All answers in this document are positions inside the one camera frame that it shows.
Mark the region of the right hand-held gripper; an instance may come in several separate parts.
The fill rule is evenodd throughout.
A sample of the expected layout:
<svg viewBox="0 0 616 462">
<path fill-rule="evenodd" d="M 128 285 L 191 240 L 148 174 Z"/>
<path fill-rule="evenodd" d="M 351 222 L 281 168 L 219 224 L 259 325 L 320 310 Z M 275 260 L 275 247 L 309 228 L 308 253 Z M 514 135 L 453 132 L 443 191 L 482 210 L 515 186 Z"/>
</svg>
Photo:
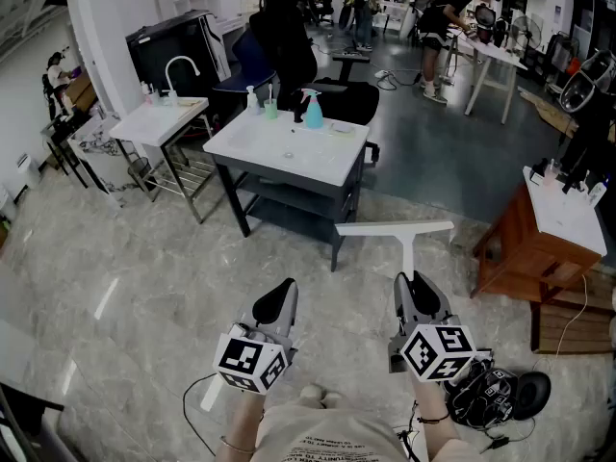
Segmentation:
<svg viewBox="0 0 616 462">
<path fill-rule="evenodd" d="M 388 344 L 389 373 L 411 372 L 420 382 L 455 379 L 477 354 L 468 326 L 453 315 L 446 295 L 421 272 L 394 282 L 398 333 Z M 417 312 L 426 323 L 416 322 Z"/>
</svg>

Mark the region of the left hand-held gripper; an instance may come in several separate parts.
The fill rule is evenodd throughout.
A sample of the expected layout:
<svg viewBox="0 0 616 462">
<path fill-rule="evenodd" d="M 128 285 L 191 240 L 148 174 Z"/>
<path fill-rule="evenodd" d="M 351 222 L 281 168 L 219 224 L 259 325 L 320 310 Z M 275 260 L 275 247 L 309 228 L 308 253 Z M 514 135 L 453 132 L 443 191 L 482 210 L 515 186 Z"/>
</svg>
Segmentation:
<svg viewBox="0 0 616 462">
<path fill-rule="evenodd" d="M 213 368 L 228 386 L 264 396 L 291 366 L 297 301 L 298 286 L 286 278 L 248 303 L 229 332 L 220 335 Z"/>
</svg>

